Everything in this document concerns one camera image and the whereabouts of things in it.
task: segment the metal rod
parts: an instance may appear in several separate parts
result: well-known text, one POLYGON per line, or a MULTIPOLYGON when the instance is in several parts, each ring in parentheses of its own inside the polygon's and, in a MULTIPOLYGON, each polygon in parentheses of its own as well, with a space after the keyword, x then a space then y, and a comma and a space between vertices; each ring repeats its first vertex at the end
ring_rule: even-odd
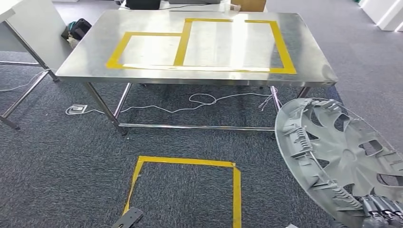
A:
POLYGON ((22 62, 8 62, 8 61, 0 61, 0 65, 41 67, 39 63, 22 63, 22 62))
POLYGON ((121 127, 148 127, 148 128, 175 128, 175 129, 216 129, 216 130, 239 130, 239 131, 264 131, 273 132, 274 127, 227 127, 227 126, 192 126, 192 125, 158 125, 158 124, 135 124, 120 123, 121 127))
POLYGON ((276 88, 274 86, 270 86, 270 91, 271 91, 271 95, 273 96, 273 101, 274 101, 274 106, 276 108, 276 113, 278 113, 279 110, 281 109, 281 104, 280 104, 280 101, 278 100, 278 97, 277 97, 276 88))
POLYGON ((37 80, 34 82, 34 84, 31 85, 31 87, 25 91, 25 93, 23 95, 21 95, 18 100, 16 102, 14 102, 12 104, 12 106, 10 108, 8 108, 8 110, 4 113, 3 117, 7 118, 8 116, 10 116, 10 114, 18 107, 19 104, 21 104, 21 102, 27 98, 27 96, 32 92, 32 90, 37 87, 37 85, 45 78, 45 76, 48 74, 47 71, 43 72, 38 78, 37 80))
POLYGON ((309 93, 310 89, 311 89, 311 87, 303 87, 303 88, 301 89, 301 91, 299 92, 299 94, 298 94, 298 97, 297 97, 297 98, 303 98, 303 97, 306 97, 306 96, 308 95, 308 93, 309 93))
POLYGON ((132 83, 127 83, 126 89, 123 91, 123 95, 120 98, 119 104, 116 107, 114 117, 117 119, 119 117, 120 111, 123 108, 123 104, 125 103, 125 100, 127 98, 127 95, 129 94, 130 88, 132 87, 132 83))
POLYGON ((115 116, 112 114, 111 110, 108 108, 108 106, 105 104, 105 102, 102 100, 101 96, 98 94, 98 92, 95 90, 94 86, 90 82, 85 82, 83 83, 88 92, 91 94, 91 96, 94 98, 94 100, 97 102, 99 107, 104 111, 108 119, 112 122, 112 124, 115 126, 117 131, 122 134, 126 135, 127 131, 125 131, 121 126, 119 126, 119 122, 115 118, 115 116))
MULTIPOLYGON (((13 26, 8 22, 4 21, 4 25, 9 29, 13 36, 20 42, 20 44, 34 57, 34 59, 45 69, 50 69, 46 63, 39 57, 39 55, 31 48, 31 46, 24 40, 24 38, 13 28, 13 26)), ((59 79, 52 71, 47 72, 53 79, 53 81, 58 82, 59 79)))
POLYGON ((4 118, 3 116, 0 115, 0 121, 2 121, 3 123, 5 123, 6 125, 8 125, 9 127, 15 129, 15 130, 19 130, 19 127, 17 124, 11 122, 10 120, 4 118))

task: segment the white desk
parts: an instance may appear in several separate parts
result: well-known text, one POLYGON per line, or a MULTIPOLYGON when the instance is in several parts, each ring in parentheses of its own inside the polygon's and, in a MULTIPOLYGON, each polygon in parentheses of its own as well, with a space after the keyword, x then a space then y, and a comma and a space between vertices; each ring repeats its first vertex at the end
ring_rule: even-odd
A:
POLYGON ((47 70, 3 115, 0 114, 0 122, 18 129, 7 118, 46 75, 58 81, 50 69, 58 69, 72 50, 60 36, 65 27, 51 0, 0 0, 0 51, 28 52, 37 61, 22 63, 0 59, 0 65, 42 67, 47 70))

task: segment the wheel cover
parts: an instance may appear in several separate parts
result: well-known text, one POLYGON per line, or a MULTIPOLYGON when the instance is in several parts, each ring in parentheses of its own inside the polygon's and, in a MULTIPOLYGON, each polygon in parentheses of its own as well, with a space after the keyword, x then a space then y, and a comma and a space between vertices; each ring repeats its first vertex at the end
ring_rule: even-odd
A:
POLYGON ((334 100, 292 100, 278 112, 275 133, 281 155, 305 192, 336 220, 360 228, 364 214, 354 196, 373 191, 403 201, 403 160, 379 143, 381 136, 368 130, 365 121, 342 113, 340 105, 334 100), (370 155, 361 146, 368 142, 376 149, 370 155), (396 186, 380 183, 379 174, 394 176, 396 186), (352 186, 352 194, 345 186, 352 186))

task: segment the white cable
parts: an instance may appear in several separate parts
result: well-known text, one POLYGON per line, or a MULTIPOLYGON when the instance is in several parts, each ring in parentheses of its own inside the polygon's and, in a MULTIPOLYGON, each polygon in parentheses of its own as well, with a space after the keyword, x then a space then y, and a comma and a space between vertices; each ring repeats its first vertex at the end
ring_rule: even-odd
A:
POLYGON ((21 87, 24 87, 24 86, 28 86, 28 85, 34 80, 34 78, 38 77, 38 76, 39 76, 40 74, 42 74, 43 72, 45 72, 45 71, 50 71, 50 70, 54 70, 54 69, 46 69, 46 70, 43 70, 43 71, 37 73, 35 76, 33 76, 33 77, 31 78, 31 80, 30 80, 28 83, 26 83, 25 85, 20 85, 20 86, 17 86, 17 87, 15 87, 15 88, 12 88, 12 89, 0 89, 0 92, 13 91, 13 90, 15 90, 15 89, 18 89, 18 88, 21 88, 21 87))
MULTIPOLYGON (((168 112, 168 113, 173 114, 173 113, 176 113, 176 112, 179 112, 179 111, 196 110, 196 109, 198 109, 198 108, 200 108, 200 107, 203 107, 203 106, 206 106, 206 105, 214 105, 214 104, 217 103, 217 101, 222 100, 222 99, 226 99, 226 98, 230 98, 230 97, 235 97, 235 96, 244 96, 244 95, 266 96, 267 98, 265 99, 265 101, 259 105, 259 108, 261 108, 262 111, 263 111, 264 108, 266 107, 267 103, 268 103, 268 102, 272 99, 272 97, 273 97, 272 94, 267 95, 267 94, 247 93, 247 94, 229 95, 229 96, 224 96, 224 97, 220 97, 220 98, 217 99, 217 98, 215 98, 214 96, 212 96, 212 95, 210 95, 210 94, 193 94, 193 95, 191 95, 191 96, 189 97, 188 100, 189 100, 190 102, 200 104, 199 106, 197 106, 197 107, 195 107, 195 108, 181 108, 181 109, 178 109, 178 110, 175 110, 175 111, 169 111, 169 110, 167 110, 167 109, 164 109, 164 108, 161 108, 161 107, 158 107, 158 106, 155 106, 155 105, 149 105, 149 106, 144 106, 144 107, 135 107, 135 106, 132 106, 132 107, 126 108, 125 110, 121 111, 120 113, 127 112, 127 111, 129 111, 130 109, 133 109, 133 108, 143 109, 143 108, 151 108, 151 107, 154 107, 154 108, 158 108, 158 109, 161 109, 161 110, 163 110, 163 111, 166 111, 166 112, 168 112), (209 96, 209 97, 211 97, 211 98, 213 99, 213 101, 210 102, 210 103, 204 103, 204 102, 201 102, 201 101, 193 100, 192 98, 193 98, 194 96, 197 96, 197 95, 209 96)), ((96 110, 96 109, 92 109, 92 110, 90 110, 90 111, 86 111, 86 112, 83 112, 83 113, 74 113, 74 114, 68 113, 68 112, 70 111, 70 109, 72 109, 72 108, 73 108, 72 106, 69 107, 69 108, 67 108, 66 111, 65 111, 65 113, 66 113, 67 115, 80 115, 80 114, 87 114, 87 113, 90 113, 90 112, 95 111, 95 112, 99 112, 99 113, 105 114, 105 113, 103 113, 103 112, 101 112, 101 111, 99 111, 99 110, 96 110)))
POLYGON ((90 112, 99 112, 99 113, 105 114, 105 113, 103 113, 101 111, 98 111, 96 109, 92 109, 92 110, 89 110, 89 111, 86 111, 86 112, 83 112, 83 113, 68 113, 70 111, 70 109, 72 109, 72 108, 73 108, 73 106, 71 106, 68 109, 66 109, 65 113, 67 115, 80 115, 80 114, 87 114, 87 113, 90 113, 90 112))

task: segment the robotic arm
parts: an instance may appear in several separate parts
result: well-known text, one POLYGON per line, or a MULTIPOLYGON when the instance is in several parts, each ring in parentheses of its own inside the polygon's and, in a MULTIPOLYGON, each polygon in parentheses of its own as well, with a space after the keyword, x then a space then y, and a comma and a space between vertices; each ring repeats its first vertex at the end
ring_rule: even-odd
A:
MULTIPOLYGON (((365 213, 362 228, 403 228, 403 204, 387 197, 368 195, 358 199, 365 213)), ((332 228, 348 228, 333 221, 332 228)))

